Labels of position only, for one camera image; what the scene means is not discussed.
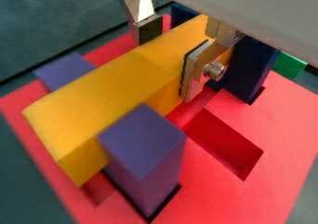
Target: rectangular block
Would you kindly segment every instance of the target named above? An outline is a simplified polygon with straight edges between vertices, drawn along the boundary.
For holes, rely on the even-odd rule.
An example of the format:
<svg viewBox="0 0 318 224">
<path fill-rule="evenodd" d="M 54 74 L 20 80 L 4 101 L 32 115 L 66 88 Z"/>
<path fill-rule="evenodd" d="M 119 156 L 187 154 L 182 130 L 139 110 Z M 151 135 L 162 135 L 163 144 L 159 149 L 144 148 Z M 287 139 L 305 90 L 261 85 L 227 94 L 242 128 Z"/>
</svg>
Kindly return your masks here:
<svg viewBox="0 0 318 224">
<path fill-rule="evenodd" d="M 58 90 L 95 69 L 75 52 L 47 63 L 34 71 L 50 91 Z"/>
<path fill-rule="evenodd" d="M 199 16 L 24 109 L 24 117 L 55 161 L 75 155 L 83 145 L 88 149 L 92 144 L 98 151 L 91 139 L 140 103 L 162 115 L 176 107 L 182 102 L 178 91 L 183 56 L 205 40 L 206 20 L 206 16 Z M 63 165 L 70 177 L 82 170 L 80 178 L 72 178 L 78 185 L 107 165 L 107 157 L 99 157 L 98 163 L 90 160 L 88 173 L 84 156 L 76 158 L 76 165 Z"/>
<path fill-rule="evenodd" d="M 143 104 L 98 138 L 111 155 L 106 172 L 150 217 L 178 185 L 186 135 Z"/>
<path fill-rule="evenodd" d="M 171 5 L 171 28 L 175 28 L 186 21 L 195 18 L 201 13 L 193 10 L 191 8 L 174 3 Z"/>
<path fill-rule="evenodd" d="M 283 75 L 287 79 L 293 80 L 306 66 L 307 63 L 305 61 L 281 51 L 274 63 L 274 71 Z"/>
</svg>

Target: red mat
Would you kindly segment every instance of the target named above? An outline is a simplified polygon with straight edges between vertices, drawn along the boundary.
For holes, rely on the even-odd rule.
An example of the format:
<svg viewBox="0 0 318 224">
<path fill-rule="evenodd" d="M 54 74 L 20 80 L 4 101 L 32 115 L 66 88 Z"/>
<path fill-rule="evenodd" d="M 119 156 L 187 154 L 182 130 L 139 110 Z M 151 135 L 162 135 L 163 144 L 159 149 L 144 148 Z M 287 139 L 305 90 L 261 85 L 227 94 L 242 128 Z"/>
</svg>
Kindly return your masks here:
<svg viewBox="0 0 318 224">
<path fill-rule="evenodd" d="M 127 46 L 124 50 L 131 48 L 128 37 L 119 37 L 116 46 L 114 43 L 103 46 L 86 58 L 96 66 L 106 63 L 123 52 L 122 45 Z M 253 106 L 225 91 L 215 94 L 206 88 L 191 103 L 182 104 L 168 115 L 179 127 L 190 122 L 190 133 L 194 131 L 191 123 L 202 121 L 197 114 L 205 112 L 206 119 L 222 121 L 221 139 L 226 139 L 226 130 L 235 131 L 263 153 L 250 176 L 242 181 L 190 139 L 180 177 L 183 187 L 152 223 L 267 224 L 286 221 L 318 152 L 318 99 L 274 73 L 266 87 Z M 46 93 L 42 83 L 35 81 L 0 99 L 0 110 L 67 211 L 78 223 L 146 223 L 100 173 L 79 189 L 56 166 L 21 116 L 24 107 Z M 195 127 L 203 132 L 214 132 L 199 125 Z"/>
</svg>

